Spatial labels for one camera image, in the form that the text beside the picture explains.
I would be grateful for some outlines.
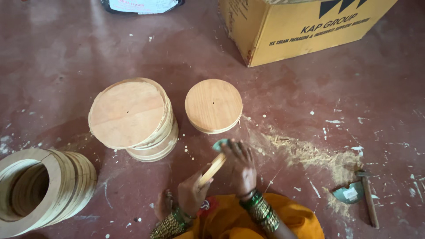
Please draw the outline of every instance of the woman's right hand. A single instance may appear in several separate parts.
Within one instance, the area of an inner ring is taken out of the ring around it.
[[[236,142],[231,139],[228,145],[221,144],[221,150],[227,160],[233,164],[231,181],[235,194],[244,200],[244,196],[248,196],[257,186],[257,171],[251,149],[246,147],[242,140]]]

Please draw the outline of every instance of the red floor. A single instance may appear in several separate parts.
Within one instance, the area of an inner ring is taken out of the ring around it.
[[[77,216],[21,238],[147,238],[157,194],[175,191],[211,161],[211,146],[225,137],[248,142],[258,188],[315,211],[326,238],[425,238],[414,185],[425,197],[424,22],[422,1],[400,0],[362,40],[246,68],[216,1],[189,0],[151,16],[113,15],[98,0],[1,1],[0,158],[29,147],[76,151],[99,176]],[[96,95],[132,77],[159,82],[179,123],[176,148],[158,162],[114,152],[89,133]],[[220,135],[195,130],[184,111],[189,89],[210,78],[232,83],[244,103],[240,124]],[[359,146],[363,157],[351,149]],[[379,230],[369,225],[364,201],[347,206],[326,192],[353,181],[358,160],[375,175]],[[228,173],[215,176],[209,195],[231,193]]]

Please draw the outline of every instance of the cardboard box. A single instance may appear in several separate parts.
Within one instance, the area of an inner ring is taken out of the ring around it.
[[[397,0],[218,0],[248,67],[353,42]]]

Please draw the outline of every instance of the orange fabric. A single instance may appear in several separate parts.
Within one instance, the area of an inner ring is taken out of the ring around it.
[[[299,239],[324,239],[315,214],[285,196],[264,193],[264,198]],[[266,239],[234,195],[208,197],[208,210],[201,209],[187,232],[177,239]]]

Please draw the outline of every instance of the stack of wooden discs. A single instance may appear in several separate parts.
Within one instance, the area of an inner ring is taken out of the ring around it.
[[[184,102],[190,123],[206,134],[223,133],[239,121],[242,98],[230,83],[218,79],[203,80],[194,85]]]
[[[146,78],[123,80],[102,91],[88,122],[105,146],[125,149],[143,162],[167,156],[179,135],[170,99],[157,82]]]
[[[53,225],[81,211],[97,175],[81,154],[37,148],[0,161],[0,238]]]

